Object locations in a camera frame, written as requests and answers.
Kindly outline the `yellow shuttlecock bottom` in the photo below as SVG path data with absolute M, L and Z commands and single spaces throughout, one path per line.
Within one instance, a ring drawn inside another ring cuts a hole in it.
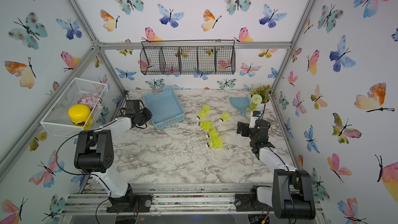
M 210 148 L 219 148 L 219 147 L 223 147 L 223 140 L 222 137 L 218 136 L 218 137 L 214 137 L 212 138 L 208 144 L 207 144 Z

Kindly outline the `light blue plastic storage basket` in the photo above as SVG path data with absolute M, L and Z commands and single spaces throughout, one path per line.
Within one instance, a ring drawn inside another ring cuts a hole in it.
M 152 124 L 158 130 L 184 121 L 185 112 L 171 86 L 144 94 L 147 108 L 152 113 Z

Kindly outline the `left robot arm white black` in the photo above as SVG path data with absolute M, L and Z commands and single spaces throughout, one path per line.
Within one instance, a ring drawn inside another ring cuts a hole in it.
M 74 166 L 94 177 L 105 188 L 111 203 L 108 208 L 110 212 L 129 212 L 138 206 L 131 186 L 113 166 L 113 139 L 132 128 L 144 128 L 151 117 L 151 111 L 144 106 L 142 100 L 127 100 L 121 115 L 113 121 L 78 134 Z

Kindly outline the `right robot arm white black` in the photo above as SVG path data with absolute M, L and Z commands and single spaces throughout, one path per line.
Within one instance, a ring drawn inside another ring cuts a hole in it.
M 263 119 L 250 123 L 237 123 L 237 134 L 250 138 L 253 154 L 273 173 L 271 186 L 254 186 L 250 194 L 236 194 L 234 205 L 238 212 L 254 212 L 270 209 L 279 219 L 292 224 L 297 220 L 313 220 L 316 217 L 311 176 L 285 162 L 276 147 L 269 141 L 271 124 Z

